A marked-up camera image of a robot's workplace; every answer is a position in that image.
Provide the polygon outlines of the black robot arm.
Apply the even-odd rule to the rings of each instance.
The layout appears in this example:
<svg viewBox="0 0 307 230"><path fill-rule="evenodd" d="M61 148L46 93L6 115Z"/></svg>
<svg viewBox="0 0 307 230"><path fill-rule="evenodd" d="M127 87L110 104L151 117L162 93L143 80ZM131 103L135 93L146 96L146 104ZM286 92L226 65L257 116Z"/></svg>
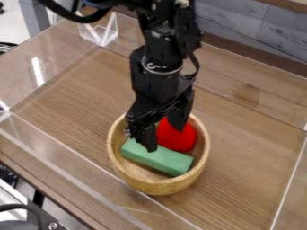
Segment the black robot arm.
<svg viewBox="0 0 307 230"><path fill-rule="evenodd" d="M121 5L137 13L146 44L130 56L137 99L126 113L127 135L150 151L158 149L157 123L167 119L182 130L194 106L197 74L183 74L183 61L198 65L195 50L202 31L194 0L82 0L97 12L79 16L54 0L38 0L53 12L78 23L94 23Z"/></svg>

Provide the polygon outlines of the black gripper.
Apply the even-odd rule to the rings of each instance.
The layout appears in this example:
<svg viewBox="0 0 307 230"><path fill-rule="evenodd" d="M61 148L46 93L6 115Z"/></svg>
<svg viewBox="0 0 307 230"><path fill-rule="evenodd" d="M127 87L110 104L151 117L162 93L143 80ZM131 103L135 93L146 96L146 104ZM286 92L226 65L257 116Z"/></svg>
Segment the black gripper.
<svg viewBox="0 0 307 230"><path fill-rule="evenodd" d="M182 67L150 69L151 61L143 48L130 57L131 84L135 102L126 113L130 137L147 149L158 150L157 125L163 117L178 131L183 131L194 107L195 74L183 75Z"/></svg>

